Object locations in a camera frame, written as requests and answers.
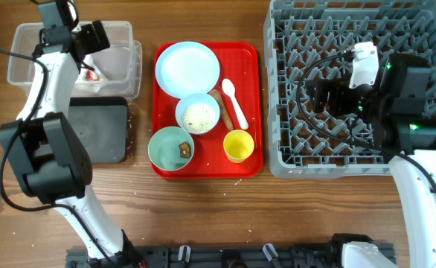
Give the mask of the brown food scrap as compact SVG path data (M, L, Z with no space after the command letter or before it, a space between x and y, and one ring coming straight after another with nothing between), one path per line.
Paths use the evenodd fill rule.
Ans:
M192 148L191 145L184 141L179 145L179 150L180 150L180 157L184 158L184 159L189 159L192 155Z

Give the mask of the mint green bowl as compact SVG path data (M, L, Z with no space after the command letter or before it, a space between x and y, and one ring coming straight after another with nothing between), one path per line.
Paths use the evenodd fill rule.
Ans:
M180 157L179 145L188 142L192 148L189 159ZM164 171L177 171L184 168L195 153L191 135L180 127L165 127L153 134L148 144L148 156L153 165Z

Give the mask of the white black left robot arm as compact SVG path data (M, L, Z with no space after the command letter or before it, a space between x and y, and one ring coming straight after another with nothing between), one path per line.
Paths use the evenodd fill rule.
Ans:
M61 213L86 245L88 267L145 267L144 257L105 212L92 188L92 163L68 122L74 84L87 55L109 48L102 22L80 24L72 1L37 2L43 26L32 55L28 99L0 126L0 196L25 212Z

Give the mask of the yellow plastic cup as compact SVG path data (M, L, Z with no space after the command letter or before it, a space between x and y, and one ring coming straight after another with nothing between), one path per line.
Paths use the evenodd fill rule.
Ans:
M231 162L241 163L254 152L254 139L245 130L232 130L223 140L223 149Z

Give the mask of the light blue bowl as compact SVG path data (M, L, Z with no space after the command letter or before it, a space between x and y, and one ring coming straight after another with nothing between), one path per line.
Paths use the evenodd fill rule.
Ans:
M176 105L176 121L190 134L210 132L220 118L217 101L208 94L195 93L183 97Z

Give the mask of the red white wrapper tissue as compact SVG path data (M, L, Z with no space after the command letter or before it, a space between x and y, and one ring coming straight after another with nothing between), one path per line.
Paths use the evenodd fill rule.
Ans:
M98 93L109 80L94 63L92 55L86 55L83 62L91 69L82 66L74 86L80 91Z

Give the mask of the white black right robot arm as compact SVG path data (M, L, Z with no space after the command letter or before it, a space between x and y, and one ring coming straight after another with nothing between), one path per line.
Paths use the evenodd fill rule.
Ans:
M436 120L424 116L425 91L431 66L422 57L392 54L382 80L376 51L344 52L352 60L349 80L308 80L306 89L314 112L330 108L334 116L356 113L374 127L374 142L353 140L356 147L389 157L389 170L403 209L412 267L436 267Z

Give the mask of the white rice pile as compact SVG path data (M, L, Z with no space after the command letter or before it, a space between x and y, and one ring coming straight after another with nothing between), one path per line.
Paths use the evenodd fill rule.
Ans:
M195 134L206 133L215 125L215 111L205 103L190 105L182 115L184 128Z

